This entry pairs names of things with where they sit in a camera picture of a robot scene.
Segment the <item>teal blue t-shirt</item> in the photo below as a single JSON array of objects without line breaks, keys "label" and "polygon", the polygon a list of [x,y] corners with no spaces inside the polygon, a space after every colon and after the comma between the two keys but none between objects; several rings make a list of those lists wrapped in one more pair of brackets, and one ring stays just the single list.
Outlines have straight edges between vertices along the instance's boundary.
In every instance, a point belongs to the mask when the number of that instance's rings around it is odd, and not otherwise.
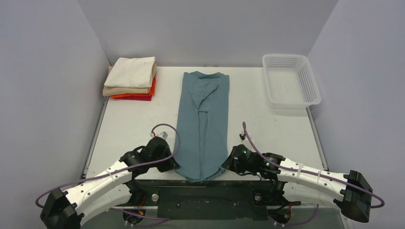
[{"label": "teal blue t-shirt", "polygon": [[176,129],[176,173],[192,182],[214,179],[228,158],[230,79],[223,73],[184,73]]}]

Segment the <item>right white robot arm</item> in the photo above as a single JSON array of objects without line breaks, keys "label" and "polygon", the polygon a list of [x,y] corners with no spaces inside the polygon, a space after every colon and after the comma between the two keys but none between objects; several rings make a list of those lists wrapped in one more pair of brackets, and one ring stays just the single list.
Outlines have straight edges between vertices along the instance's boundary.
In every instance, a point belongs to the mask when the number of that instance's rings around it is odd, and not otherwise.
[{"label": "right white robot arm", "polygon": [[245,145],[232,148],[222,167],[239,175],[259,175],[270,180],[270,198],[277,205],[307,202],[337,209],[361,223],[370,220],[372,192],[362,173],[333,173],[305,166],[273,153],[260,154]]}]

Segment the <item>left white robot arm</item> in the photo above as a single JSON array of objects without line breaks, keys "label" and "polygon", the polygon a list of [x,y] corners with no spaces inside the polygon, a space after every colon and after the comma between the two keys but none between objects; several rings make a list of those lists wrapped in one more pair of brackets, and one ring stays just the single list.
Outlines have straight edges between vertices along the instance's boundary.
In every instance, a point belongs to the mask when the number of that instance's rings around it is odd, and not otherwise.
[{"label": "left white robot arm", "polygon": [[79,229],[98,214],[118,205],[137,205],[146,192],[135,180],[151,167],[160,172],[178,168],[165,137],[126,152],[105,171],[65,191],[50,192],[40,219],[48,229]]}]

